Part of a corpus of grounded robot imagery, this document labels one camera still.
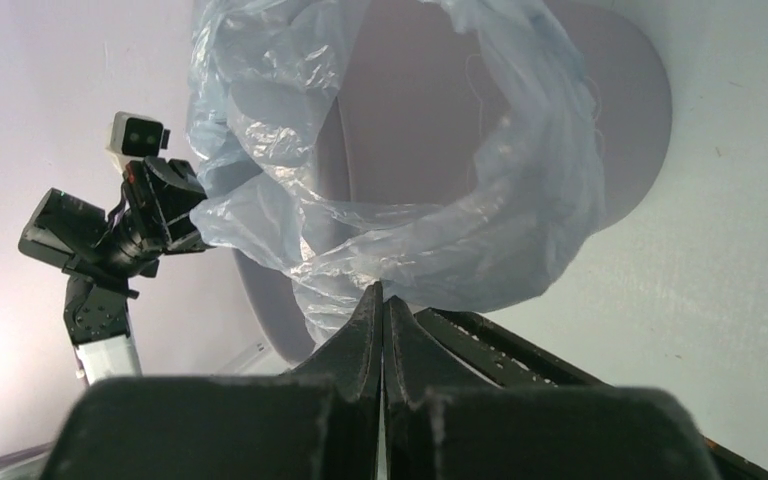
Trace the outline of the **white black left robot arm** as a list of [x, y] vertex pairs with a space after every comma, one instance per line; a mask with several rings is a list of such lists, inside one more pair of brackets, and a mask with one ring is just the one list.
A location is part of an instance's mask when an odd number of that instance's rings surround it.
[[129, 282], [155, 277], [164, 256], [208, 250], [190, 220], [205, 198], [189, 162], [146, 157], [125, 166], [109, 212], [56, 188], [39, 202], [18, 249], [67, 275], [63, 321], [86, 383], [141, 375]]

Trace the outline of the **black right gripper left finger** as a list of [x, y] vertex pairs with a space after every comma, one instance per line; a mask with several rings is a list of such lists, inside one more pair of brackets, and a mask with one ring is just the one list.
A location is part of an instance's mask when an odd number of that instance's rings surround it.
[[370, 479], [383, 292], [275, 376], [116, 377], [68, 416], [45, 479]]

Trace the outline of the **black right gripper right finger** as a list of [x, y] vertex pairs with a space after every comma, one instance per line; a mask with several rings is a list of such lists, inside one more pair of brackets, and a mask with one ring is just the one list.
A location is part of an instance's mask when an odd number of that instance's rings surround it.
[[491, 385], [398, 298], [385, 302], [393, 479], [716, 479], [689, 414], [646, 388]]

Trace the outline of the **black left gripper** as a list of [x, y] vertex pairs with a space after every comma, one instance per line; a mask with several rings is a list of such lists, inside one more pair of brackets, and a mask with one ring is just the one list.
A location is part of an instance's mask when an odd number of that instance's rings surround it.
[[163, 255], [210, 248], [190, 219], [206, 199], [192, 165], [180, 159], [146, 157], [123, 172], [120, 203], [108, 215], [98, 243], [108, 265], [151, 265]]

